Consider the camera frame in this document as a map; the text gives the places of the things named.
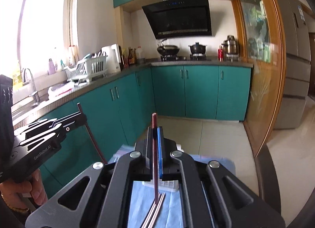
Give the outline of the person's left hand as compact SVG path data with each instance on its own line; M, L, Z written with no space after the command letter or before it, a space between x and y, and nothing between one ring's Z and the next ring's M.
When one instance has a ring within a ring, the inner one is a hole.
M40 170L35 170L31 177L31 181L15 183L13 180L7 180L1 183L2 199L11 210L21 214L25 214L29 210L26 204L18 196L18 193L29 193L38 206L47 202L47 194L43 186Z

